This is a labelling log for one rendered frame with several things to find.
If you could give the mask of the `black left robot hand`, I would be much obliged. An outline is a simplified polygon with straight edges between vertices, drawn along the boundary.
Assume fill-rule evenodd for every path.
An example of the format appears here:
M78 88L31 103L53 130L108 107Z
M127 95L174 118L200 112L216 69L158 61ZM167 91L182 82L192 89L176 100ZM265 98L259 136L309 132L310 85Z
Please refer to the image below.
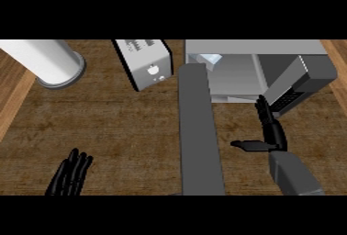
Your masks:
M87 170L93 157L78 148L71 150L68 158L61 162L44 194L47 196L78 196L81 193Z

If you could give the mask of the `grey microwave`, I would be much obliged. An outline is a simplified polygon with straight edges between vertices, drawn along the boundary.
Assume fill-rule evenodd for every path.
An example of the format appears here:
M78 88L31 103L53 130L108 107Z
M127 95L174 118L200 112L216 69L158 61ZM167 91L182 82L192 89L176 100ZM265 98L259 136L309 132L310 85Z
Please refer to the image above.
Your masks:
M207 66L214 103L265 97L278 117L338 78L316 39L189 39L185 62Z

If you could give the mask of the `silver toaster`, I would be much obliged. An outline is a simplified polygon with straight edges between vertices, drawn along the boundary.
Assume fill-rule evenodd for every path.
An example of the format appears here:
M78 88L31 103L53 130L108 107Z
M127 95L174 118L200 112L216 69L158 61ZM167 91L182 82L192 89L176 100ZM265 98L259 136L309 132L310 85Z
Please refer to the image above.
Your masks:
M163 39L114 39L112 44L138 92L174 75L173 53Z

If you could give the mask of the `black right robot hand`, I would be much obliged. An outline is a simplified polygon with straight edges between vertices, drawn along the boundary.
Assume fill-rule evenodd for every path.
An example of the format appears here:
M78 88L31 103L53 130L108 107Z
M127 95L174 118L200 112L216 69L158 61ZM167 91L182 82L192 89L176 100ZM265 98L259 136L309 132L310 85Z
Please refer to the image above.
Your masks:
M233 147L245 151L287 151L288 140L282 125L273 117L270 105L263 95L256 101L256 110L263 128L263 141L260 140L235 140L231 142Z

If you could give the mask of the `grey microwave door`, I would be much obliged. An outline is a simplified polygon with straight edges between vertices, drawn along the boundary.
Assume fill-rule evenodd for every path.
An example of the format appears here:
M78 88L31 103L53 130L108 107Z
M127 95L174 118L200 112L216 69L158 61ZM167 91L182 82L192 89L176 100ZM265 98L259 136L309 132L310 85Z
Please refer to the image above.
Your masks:
M182 195L223 196L223 167L214 128L207 67L179 68Z

